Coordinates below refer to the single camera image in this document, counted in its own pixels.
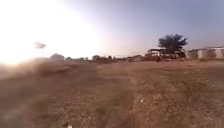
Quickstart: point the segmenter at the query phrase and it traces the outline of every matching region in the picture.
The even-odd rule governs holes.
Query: field
[[[0,80],[1,127],[67,125],[224,128],[224,63],[90,63]]]

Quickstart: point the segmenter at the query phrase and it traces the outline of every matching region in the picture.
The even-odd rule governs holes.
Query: dry field
[[[224,128],[223,62],[71,65],[0,80],[2,128]]]

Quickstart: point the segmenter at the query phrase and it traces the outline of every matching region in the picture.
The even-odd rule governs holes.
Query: building
[[[221,60],[224,59],[224,47],[206,47],[187,51],[189,59]]]

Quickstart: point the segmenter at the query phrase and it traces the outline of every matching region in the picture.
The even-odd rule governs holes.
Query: pole
[[[44,59],[44,48],[43,48],[43,59]]]

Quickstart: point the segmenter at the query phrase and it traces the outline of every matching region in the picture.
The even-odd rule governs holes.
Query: roof
[[[189,52],[190,51],[198,51],[198,50],[207,50],[207,49],[224,49],[224,46],[220,46],[220,47],[205,47],[205,48],[199,48],[199,49],[191,49],[191,50],[188,50]]]

